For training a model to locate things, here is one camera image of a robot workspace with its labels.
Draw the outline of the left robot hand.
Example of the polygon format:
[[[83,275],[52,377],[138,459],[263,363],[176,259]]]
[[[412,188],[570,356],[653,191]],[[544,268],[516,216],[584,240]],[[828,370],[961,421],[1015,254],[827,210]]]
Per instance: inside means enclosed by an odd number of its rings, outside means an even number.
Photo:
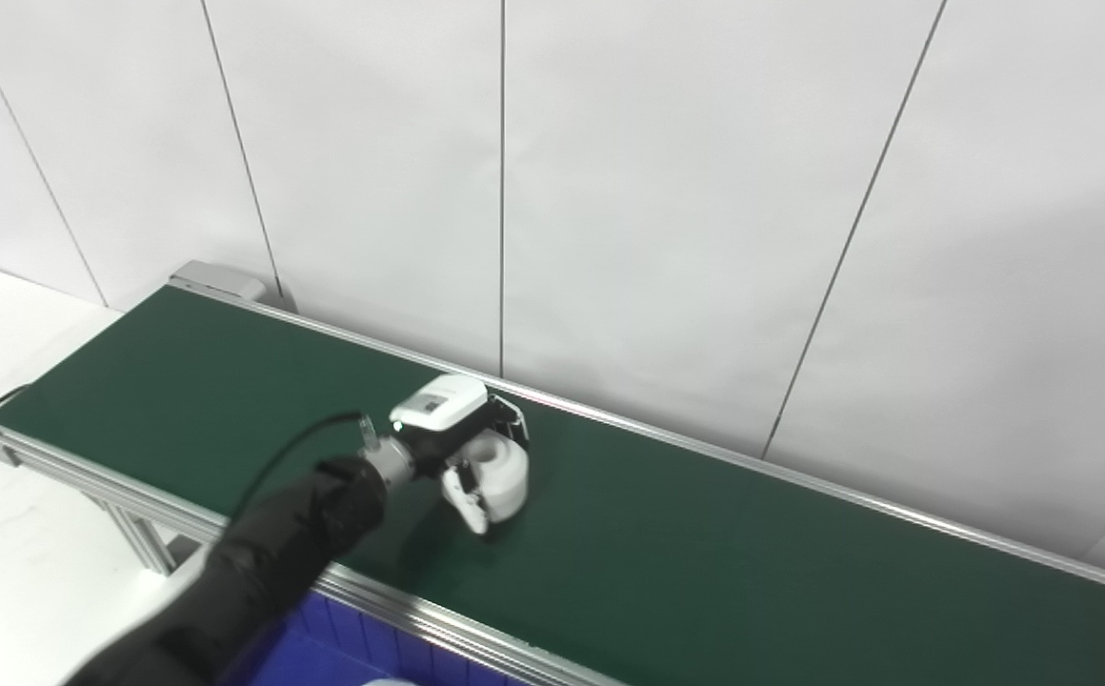
[[[436,479],[467,529],[486,537],[528,498],[532,439],[522,410],[480,379],[445,373],[392,408],[415,474]]]

